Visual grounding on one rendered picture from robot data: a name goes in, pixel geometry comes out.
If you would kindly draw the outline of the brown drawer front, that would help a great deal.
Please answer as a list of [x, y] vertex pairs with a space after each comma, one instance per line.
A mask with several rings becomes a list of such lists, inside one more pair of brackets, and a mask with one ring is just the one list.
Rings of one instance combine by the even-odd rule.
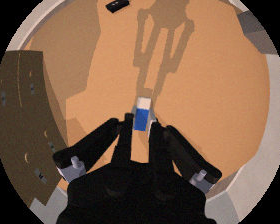
[[28, 105], [0, 118], [0, 147], [21, 183], [46, 206], [62, 176], [37, 134]]
[[18, 52], [4, 54], [0, 64], [0, 118], [19, 108], [16, 91], [17, 55]]
[[19, 53], [17, 82], [21, 107], [47, 99], [42, 76], [41, 56], [42, 53]]
[[66, 146], [55, 126], [48, 102], [35, 106], [29, 110], [38, 136], [53, 161], [53, 154], [65, 149]]
[[11, 172], [11, 170], [9, 169], [7, 163], [5, 162], [1, 151], [0, 151], [0, 159], [1, 162], [3, 164], [3, 167], [5, 169], [5, 172], [11, 182], [11, 184], [13, 185], [14, 189], [16, 190], [16, 192], [18, 193], [18, 195], [20, 196], [20, 198], [23, 200], [23, 202], [28, 205], [30, 199], [31, 199], [31, 195], [22, 187], [22, 185], [18, 182], [18, 180], [15, 178], [15, 176], [13, 175], [13, 173]]

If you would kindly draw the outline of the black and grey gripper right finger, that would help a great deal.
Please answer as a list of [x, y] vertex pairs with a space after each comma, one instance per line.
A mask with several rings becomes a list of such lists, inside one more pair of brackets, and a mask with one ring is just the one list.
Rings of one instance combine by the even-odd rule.
[[182, 177], [204, 194], [222, 177], [222, 172], [208, 163], [174, 126], [162, 127], [153, 108], [149, 109], [147, 133], [148, 162], [154, 162], [154, 194], [157, 199], [168, 201], [180, 189], [173, 162]]

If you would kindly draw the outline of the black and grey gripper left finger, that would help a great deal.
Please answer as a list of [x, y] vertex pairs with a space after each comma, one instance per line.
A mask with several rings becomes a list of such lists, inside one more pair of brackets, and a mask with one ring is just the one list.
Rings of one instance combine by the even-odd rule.
[[125, 113], [124, 122], [110, 118], [75, 145], [54, 153], [52, 158], [62, 178], [69, 184], [85, 175], [119, 135], [105, 176], [105, 188], [112, 197], [126, 196], [130, 184], [131, 144], [136, 111], [137, 106], [133, 105], [131, 113]]

